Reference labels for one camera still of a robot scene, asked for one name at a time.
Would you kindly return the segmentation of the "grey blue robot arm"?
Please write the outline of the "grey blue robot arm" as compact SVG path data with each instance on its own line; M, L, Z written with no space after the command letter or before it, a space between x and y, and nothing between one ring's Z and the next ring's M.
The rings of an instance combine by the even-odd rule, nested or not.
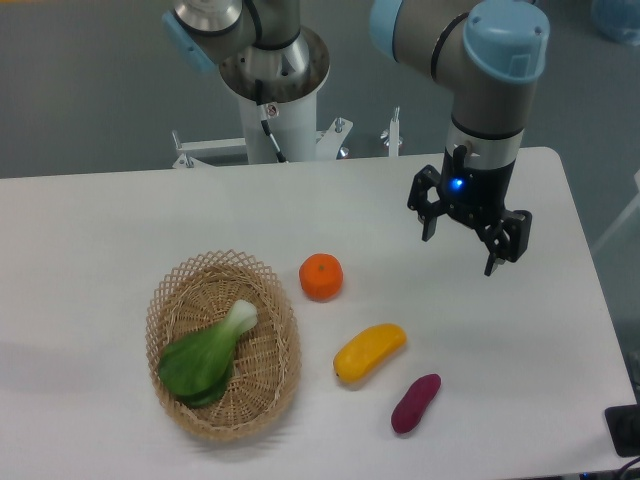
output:
M333 157L316 131L316 95L330 59L296 1L177 1L162 16L196 70L219 72L236 96L251 163ZM424 167L408 207L433 236L439 217L473 230L492 273L526 251L532 216L505 206L550 25L531 1L377 1L372 43L453 94L441 168Z

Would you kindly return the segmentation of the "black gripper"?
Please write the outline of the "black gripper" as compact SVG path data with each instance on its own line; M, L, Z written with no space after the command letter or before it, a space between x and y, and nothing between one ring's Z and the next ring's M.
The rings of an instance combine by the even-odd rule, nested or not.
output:
M421 239L429 241L439 216L446 214L453 220L480 230L480 240L488 249L484 275L489 277L499 265L515 263L527 250L532 226L532 213L527 210L506 210L505 196L515 162L490 170L465 167L463 153L444 154L439 173L426 165L413 178L407 207L415 211L422 224ZM436 189L439 199L431 202L428 193Z

